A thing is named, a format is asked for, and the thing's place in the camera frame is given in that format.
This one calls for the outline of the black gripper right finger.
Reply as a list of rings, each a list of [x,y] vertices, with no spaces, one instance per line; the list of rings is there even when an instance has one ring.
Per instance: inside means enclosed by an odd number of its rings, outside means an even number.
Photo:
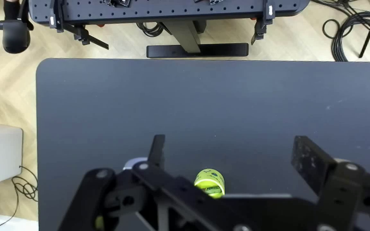
[[[310,191],[319,196],[328,173],[336,162],[307,137],[295,137],[291,149],[291,166]]]

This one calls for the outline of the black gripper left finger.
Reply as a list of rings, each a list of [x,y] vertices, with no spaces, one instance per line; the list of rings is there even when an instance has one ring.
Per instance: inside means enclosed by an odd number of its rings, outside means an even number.
[[[163,169],[164,167],[164,142],[165,137],[164,135],[155,135],[152,138],[147,161],[154,165],[155,167]]]

